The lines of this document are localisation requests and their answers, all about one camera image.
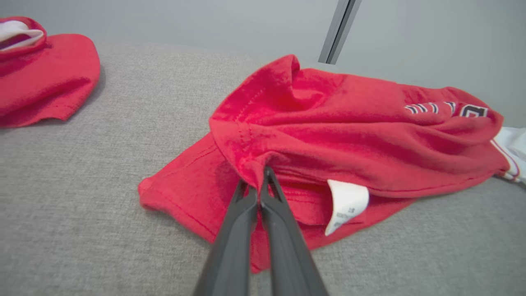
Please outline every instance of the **gray couch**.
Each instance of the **gray couch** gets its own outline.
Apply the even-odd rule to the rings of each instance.
[[[100,83],[76,115],[1,131],[1,295],[191,294],[210,245],[142,209],[137,184],[277,58],[96,45]],[[524,187],[492,178],[312,254],[331,295],[525,295],[525,213]],[[271,295],[269,272],[250,290]]]

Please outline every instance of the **white fabric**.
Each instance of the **white fabric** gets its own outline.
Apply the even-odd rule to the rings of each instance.
[[[526,183],[526,129],[503,127],[491,143],[510,165],[504,178]]]
[[[327,180],[332,193],[332,217],[325,228],[325,236],[361,214],[369,204],[369,190],[365,186]]]
[[[44,32],[42,32],[41,30],[29,29],[26,24],[19,21],[7,21],[5,23],[0,23],[0,42],[21,34],[25,34],[30,38],[12,44],[6,48],[2,48],[0,49],[0,51],[6,51],[10,50],[11,48],[32,45],[33,43],[37,42],[37,40],[42,38],[42,36],[44,36]]]

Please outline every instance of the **clothing tag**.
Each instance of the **clothing tag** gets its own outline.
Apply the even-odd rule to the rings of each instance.
[[[369,203],[369,190],[365,186],[336,180],[327,180],[327,183],[332,192],[332,216],[325,236],[361,214]]]

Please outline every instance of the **gray wall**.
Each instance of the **gray wall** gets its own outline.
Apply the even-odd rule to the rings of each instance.
[[[455,86],[526,126],[525,0],[362,0],[336,65],[426,87]]]
[[[338,0],[0,0],[49,34],[133,40],[316,62]]]

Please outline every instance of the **wrinkled red fabric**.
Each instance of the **wrinkled red fabric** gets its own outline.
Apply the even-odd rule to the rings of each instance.
[[[239,178],[260,190],[263,168],[270,165],[314,249],[378,223],[416,198],[503,174],[507,161],[490,143],[502,121],[456,88],[301,70],[289,55],[232,92],[211,116],[211,133],[140,183],[140,202],[213,242]],[[361,215],[325,236],[332,212],[328,179],[366,186],[371,197]],[[250,254],[252,271],[269,268],[260,217]]]
[[[98,82],[100,61],[93,42],[78,34],[47,36],[36,21],[20,21],[44,36],[36,43],[0,51],[0,127],[20,127],[46,118],[70,118]]]

